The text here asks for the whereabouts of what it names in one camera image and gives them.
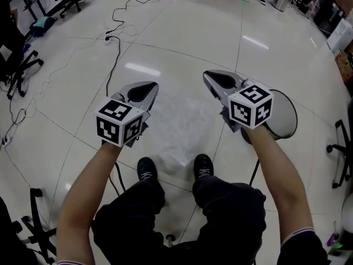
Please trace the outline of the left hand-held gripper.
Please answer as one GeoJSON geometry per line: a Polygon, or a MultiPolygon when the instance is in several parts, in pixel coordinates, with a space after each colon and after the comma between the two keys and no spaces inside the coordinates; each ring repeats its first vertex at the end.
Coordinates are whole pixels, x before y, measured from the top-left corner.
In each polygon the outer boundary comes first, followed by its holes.
{"type": "Polygon", "coordinates": [[[148,128],[146,120],[159,91],[156,82],[136,82],[105,97],[95,110],[97,135],[118,147],[132,147],[148,128]]]}

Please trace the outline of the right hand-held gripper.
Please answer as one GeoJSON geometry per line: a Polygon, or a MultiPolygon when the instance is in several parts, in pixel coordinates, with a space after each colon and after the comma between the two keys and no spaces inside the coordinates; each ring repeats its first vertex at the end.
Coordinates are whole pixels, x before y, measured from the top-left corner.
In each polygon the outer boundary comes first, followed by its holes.
{"type": "Polygon", "coordinates": [[[220,114],[232,132],[255,129],[272,115],[274,94],[261,84],[224,70],[207,70],[203,81],[223,105],[220,114]]]}

